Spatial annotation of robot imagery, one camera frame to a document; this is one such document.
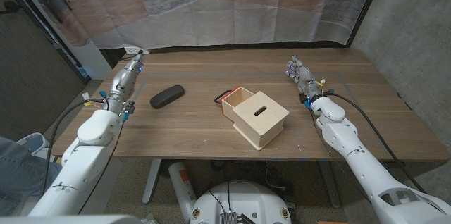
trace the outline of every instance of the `table top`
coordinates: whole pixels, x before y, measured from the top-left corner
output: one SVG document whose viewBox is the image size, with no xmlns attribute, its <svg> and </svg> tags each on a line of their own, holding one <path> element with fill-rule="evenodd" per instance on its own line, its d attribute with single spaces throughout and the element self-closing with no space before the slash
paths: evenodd
<svg viewBox="0 0 451 224">
<path fill-rule="evenodd" d="M 360 105 L 401 161 L 445 161 L 450 155 L 420 118 L 357 49 L 245 49 L 163 52 L 143 57 L 144 71 L 135 85 L 135 113 L 125 123 L 114 156 L 123 158 L 204 158 L 259 160 L 331 160 L 313 126 L 310 112 L 299 102 L 296 84 L 285 74 L 296 55 L 315 74 L 326 79 L 325 89 Z M 98 91 L 109 91 L 121 61 Z M 149 100 L 173 85 L 185 95 L 154 109 Z M 256 151 L 233 128 L 214 99 L 227 89 L 242 86 L 262 91 L 289 110 L 284 130 Z M 376 158 L 391 160 L 381 141 L 348 103 L 333 101 L 359 131 L 359 138 Z M 95 111 L 84 107 L 56 141 L 60 156 L 76 138 L 77 129 Z M 341 158 L 331 147 L 335 157 Z"/>
</svg>

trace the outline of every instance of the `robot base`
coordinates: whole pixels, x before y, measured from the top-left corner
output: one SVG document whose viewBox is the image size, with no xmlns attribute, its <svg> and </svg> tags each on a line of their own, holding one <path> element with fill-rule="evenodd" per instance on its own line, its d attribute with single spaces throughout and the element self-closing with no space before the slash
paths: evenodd
<svg viewBox="0 0 451 224">
<path fill-rule="evenodd" d="M 291 224 L 287 205 L 270 189 L 249 181 L 231 181 L 228 186 L 230 193 L 227 192 L 227 182 L 211 189 L 211 193 L 220 201 L 226 213 L 230 212 L 228 203 L 230 195 L 231 212 L 236 213 L 238 218 L 244 215 L 256 224 Z M 210 192 L 205 192 L 194 204 L 190 223 L 238 223 L 236 218 L 221 221 L 222 213 L 223 209 L 218 201 Z"/>
</svg>

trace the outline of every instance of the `power strip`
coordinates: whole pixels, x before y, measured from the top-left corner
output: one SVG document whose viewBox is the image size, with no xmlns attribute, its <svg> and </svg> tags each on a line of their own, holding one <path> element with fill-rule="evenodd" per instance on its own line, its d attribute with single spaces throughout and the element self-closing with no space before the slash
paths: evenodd
<svg viewBox="0 0 451 224">
<path fill-rule="evenodd" d="M 124 49 L 125 49 L 125 52 L 127 54 L 130 54 L 130 55 L 138 54 L 138 52 L 141 51 L 141 50 L 142 50 L 143 54 L 149 54 L 150 53 L 149 49 L 143 49 L 143 48 L 139 48 L 139 47 L 124 47 Z"/>
</svg>

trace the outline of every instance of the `jeans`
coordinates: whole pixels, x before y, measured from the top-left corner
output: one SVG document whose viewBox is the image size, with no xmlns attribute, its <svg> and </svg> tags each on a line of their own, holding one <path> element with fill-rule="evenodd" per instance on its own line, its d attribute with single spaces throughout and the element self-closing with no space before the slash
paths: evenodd
<svg viewBox="0 0 451 224">
<path fill-rule="evenodd" d="M 47 188 L 58 176 L 61 165 L 50 163 Z M 10 139 L 0 137 L 0 216 L 11 215 L 22 194 L 38 197 L 45 174 L 45 160 Z"/>
</svg>

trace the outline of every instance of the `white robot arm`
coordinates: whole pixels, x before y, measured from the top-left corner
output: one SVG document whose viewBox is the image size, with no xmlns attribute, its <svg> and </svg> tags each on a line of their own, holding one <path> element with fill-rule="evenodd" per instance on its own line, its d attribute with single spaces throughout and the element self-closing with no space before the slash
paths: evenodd
<svg viewBox="0 0 451 224">
<path fill-rule="evenodd" d="M 324 140 L 343 156 L 364 188 L 382 224 L 451 223 L 451 206 L 398 182 L 366 149 L 345 110 L 323 95 L 309 69 L 296 57 L 289 75 L 306 98 L 305 105 L 319 118 Z"/>
<path fill-rule="evenodd" d="M 138 54 L 116 74 L 104 109 L 95 111 L 80 126 L 77 138 L 63 154 L 63 169 L 29 216 L 79 213 L 106 168 L 121 121 L 133 112 L 134 103 L 126 101 L 133 93 L 142 66 Z"/>
</svg>

